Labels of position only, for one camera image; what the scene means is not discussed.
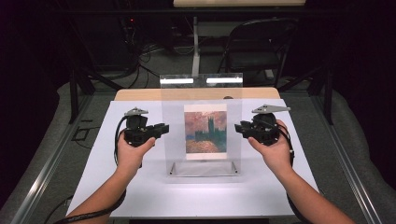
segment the painting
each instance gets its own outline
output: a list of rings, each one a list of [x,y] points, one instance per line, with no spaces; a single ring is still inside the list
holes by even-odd
[[[227,159],[227,105],[184,105],[187,160]]]

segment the wooden tabletop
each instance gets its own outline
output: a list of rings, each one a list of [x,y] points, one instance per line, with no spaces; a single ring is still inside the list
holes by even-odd
[[[190,88],[190,89],[136,89],[120,90],[116,101],[161,101],[161,100],[217,100],[231,96],[234,99],[265,98],[280,99],[277,89],[260,88]]]
[[[174,7],[297,7],[305,0],[174,0]]]

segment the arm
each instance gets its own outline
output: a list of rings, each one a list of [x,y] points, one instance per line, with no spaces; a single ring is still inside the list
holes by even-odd
[[[154,144],[155,138],[152,137],[140,147],[131,147],[125,142],[124,133],[122,133],[118,142],[119,165],[116,171],[96,192],[67,215],[67,217],[100,211],[113,205],[136,175],[142,163],[143,156]],[[106,223],[109,216],[110,214],[106,214],[101,217],[86,219],[76,223]]]
[[[286,127],[282,121],[277,122]],[[262,154],[268,168],[305,218],[312,223],[354,223],[294,172],[290,164],[289,145],[284,136],[280,135],[279,140],[269,147],[260,144],[253,137],[249,137],[248,141]]]

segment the hand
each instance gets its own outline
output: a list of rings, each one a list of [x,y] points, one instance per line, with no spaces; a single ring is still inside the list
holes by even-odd
[[[151,137],[145,144],[139,147],[132,147],[124,140],[124,132],[120,134],[118,142],[118,162],[117,171],[132,179],[136,175],[139,166],[142,164],[143,156],[155,145],[155,138]]]
[[[277,124],[286,128],[286,130],[279,126],[279,128],[287,133],[286,125],[278,119],[276,121]],[[267,164],[268,168],[275,174],[279,175],[284,172],[289,172],[292,170],[290,164],[290,147],[286,138],[281,134],[276,143],[271,146],[266,146],[259,143],[255,138],[249,137],[249,143],[255,148],[258,152],[262,154],[262,157]]]

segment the light strip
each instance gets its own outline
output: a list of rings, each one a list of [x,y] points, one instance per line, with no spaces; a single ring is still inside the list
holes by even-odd
[[[209,77],[206,83],[242,83],[241,77]]]
[[[188,84],[193,83],[193,78],[174,78],[174,79],[161,79],[161,84]]]

